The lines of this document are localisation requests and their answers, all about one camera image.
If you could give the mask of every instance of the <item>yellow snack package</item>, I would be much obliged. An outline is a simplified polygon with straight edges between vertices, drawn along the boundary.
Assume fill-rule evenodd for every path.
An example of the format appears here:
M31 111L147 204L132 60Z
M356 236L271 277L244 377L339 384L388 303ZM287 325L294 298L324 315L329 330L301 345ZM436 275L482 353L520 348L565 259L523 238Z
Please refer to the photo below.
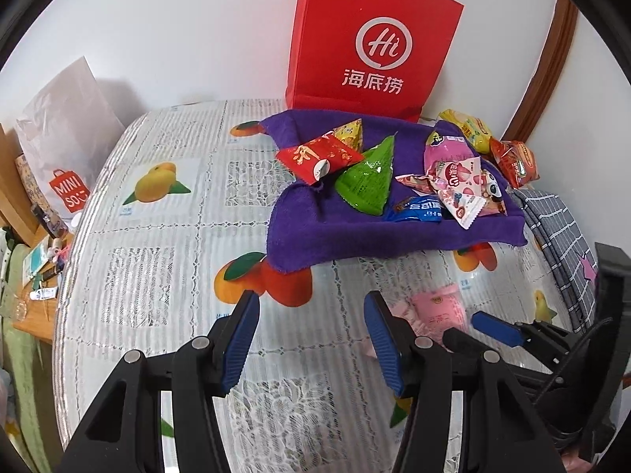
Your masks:
M352 147L357 152L362 152L362 148L364 147L364 131L362 129L361 119L351 121L338 128L335 128L328 132L326 135L329 134L344 142L344 144L348 147Z
M451 109L443 110L438 117L458 126L478 153L489 154L493 134L482 119Z

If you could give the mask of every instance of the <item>white wall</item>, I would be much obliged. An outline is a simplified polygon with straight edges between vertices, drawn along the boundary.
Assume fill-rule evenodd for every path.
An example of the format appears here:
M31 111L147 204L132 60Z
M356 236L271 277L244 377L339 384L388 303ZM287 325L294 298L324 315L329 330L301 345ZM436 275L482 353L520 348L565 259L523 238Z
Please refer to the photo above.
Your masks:
M528 141L541 180L562 197L589 245L631 255L631 86L596 30L579 16L565 68Z
M424 115L451 106L501 135L537 65L555 0L465 11ZM54 0L0 72L0 122L86 56L124 124L201 99L283 97L296 0Z

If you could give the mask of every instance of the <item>plaid cloth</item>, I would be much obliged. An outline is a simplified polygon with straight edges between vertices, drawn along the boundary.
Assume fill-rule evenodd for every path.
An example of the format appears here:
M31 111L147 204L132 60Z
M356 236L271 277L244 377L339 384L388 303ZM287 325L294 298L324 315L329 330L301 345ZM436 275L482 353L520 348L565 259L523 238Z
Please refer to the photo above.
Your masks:
M541 190L514 190L511 197L526 216L570 313L573 330L594 322L596 262L587 241L559 196Z

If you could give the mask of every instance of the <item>lace tablecloth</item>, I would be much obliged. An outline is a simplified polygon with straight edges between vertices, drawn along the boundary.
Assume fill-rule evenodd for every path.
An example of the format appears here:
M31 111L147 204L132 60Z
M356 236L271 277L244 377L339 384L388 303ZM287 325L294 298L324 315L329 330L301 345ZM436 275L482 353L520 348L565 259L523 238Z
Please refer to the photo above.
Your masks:
M205 102L150 112L125 131L84 211L59 298L54 391L65 445L125 351L176 350L231 312L213 280L241 254L265 251L272 207L293 176L274 159L268 136L229 130L282 110L277 100ZM179 189L133 202L160 195L134 191L159 165L163 179L175 173ZM232 471L390 470L405 424L389 428L392 393L364 354L363 302L371 289L393 305L457 283L468 316L484 309L510 321L532 320L543 298L558 313L554 323L569 328L550 267L526 233L521 248L493 243L483 253L316 265L313 295L300 307L262 295L241 381L215 400ZM500 350L507 361L543 368L520 349ZM168 393L162 412L172 423ZM457 470L460 425L455 394L446 471ZM163 438L163 446L165 466L175 468L173 439Z

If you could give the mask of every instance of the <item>blue candy wrapper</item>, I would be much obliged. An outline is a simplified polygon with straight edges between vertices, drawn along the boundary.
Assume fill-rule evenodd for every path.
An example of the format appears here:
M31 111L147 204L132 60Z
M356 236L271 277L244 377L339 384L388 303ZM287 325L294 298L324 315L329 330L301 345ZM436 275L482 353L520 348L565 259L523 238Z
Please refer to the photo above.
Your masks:
M387 222L442 221L441 201L437 196L408 197L389 207L383 217Z

